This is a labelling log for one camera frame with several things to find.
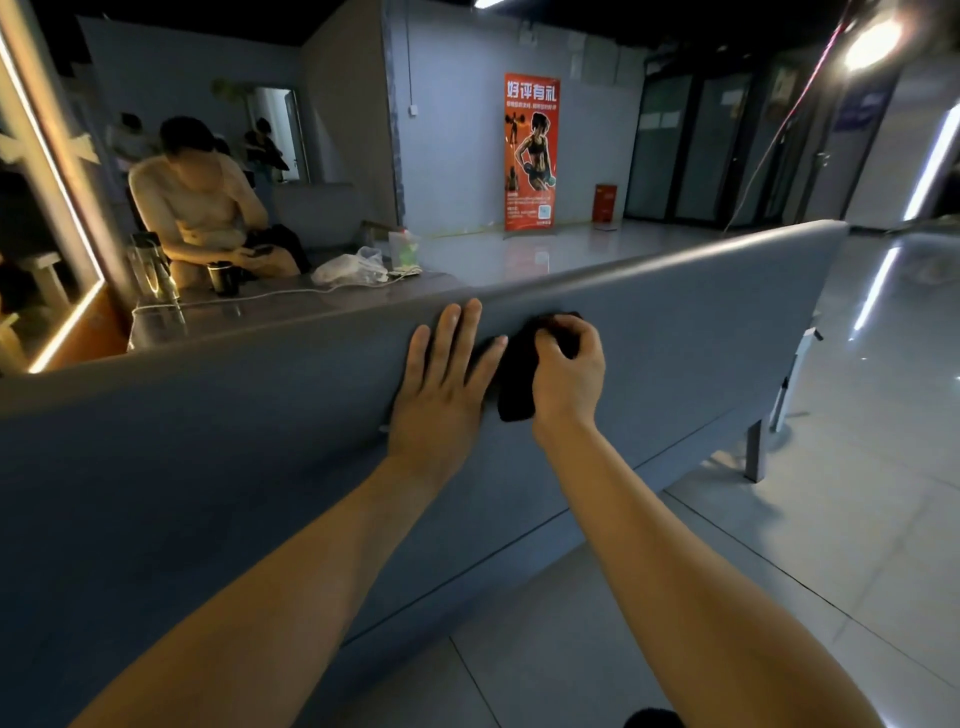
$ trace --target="plastic bag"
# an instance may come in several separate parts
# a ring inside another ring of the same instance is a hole
[[[355,255],[344,254],[328,260],[310,274],[317,285],[380,285],[388,279],[383,254],[364,246]]]

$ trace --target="metal bench leg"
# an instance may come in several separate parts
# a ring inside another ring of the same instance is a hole
[[[757,420],[747,430],[747,467],[744,474],[754,483],[767,475],[767,439],[770,427],[766,420]]]
[[[800,340],[800,346],[797,347],[797,353],[793,357],[793,367],[791,367],[790,374],[786,378],[786,387],[780,388],[777,405],[774,407],[772,426],[774,432],[780,432],[783,429],[783,420],[790,410],[793,393],[797,390],[797,380],[800,379],[800,369],[804,365],[806,353],[810,351],[810,344],[813,343],[813,338],[816,335],[816,327],[810,327],[804,332],[804,337]]]

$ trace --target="finger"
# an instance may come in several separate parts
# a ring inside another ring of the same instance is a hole
[[[403,383],[397,398],[413,397],[423,386],[423,361],[426,357],[426,347],[430,343],[430,327],[420,325],[410,337],[410,346],[407,348],[407,365],[403,372]]]
[[[588,324],[578,316],[571,316],[568,313],[558,313],[553,320],[580,337],[580,353],[592,354],[602,350],[600,332],[593,324]]]
[[[496,368],[500,364],[503,352],[507,349],[507,337],[497,336],[490,347],[483,352],[483,356],[473,367],[473,373],[467,382],[467,394],[476,401],[483,399],[487,393],[487,387],[493,381],[493,375],[496,374]]]
[[[565,358],[564,353],[560,351],[560,345],[545,328],[541,328],[534,334],[534,346],[537,347],[537,356],[540,361],[549,361],[556,358]]]
[[[451,303],[440,314],[437,333],[433,337],[433,352],[430,354],[430,363],[427,365],[426,377],[423,380],[424,387],[439,387],[444,381],[446,364],[450,358],[450,344],[459,319],[460,306],[456,303]]]
[[[480,314],[483,306],[476,299],[470,299],[464,307],[464,321],[460,324],[457,341],[453,347],[453,356],[446,371],[446,386],[463,386],[467,376],[467,366],[470,355],[473,353],[473,342],[476,340],[477,324],[480,323]]]

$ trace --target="white shirt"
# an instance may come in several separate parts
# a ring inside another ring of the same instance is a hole
[[[107,127],[107,146],[111,151],[115,147],[127,157],[133,157],[137,161],[156,154],[154,141],[148,134],[143,132],[133,133],[127,127],[114,126],[113,124]],[[130,172],[130,168],[135,163],[128,162],[120,157],[117,157],[116,160],[117,169],[125,174]]]

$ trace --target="sign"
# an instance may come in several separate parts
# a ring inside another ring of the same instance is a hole
[[[613,222],[616,185],[598,184],[593,192],[593,224],[607,226]]]
[[[503,80],[505,231],[551,228],[557,187],[560,80],[508,73]]]

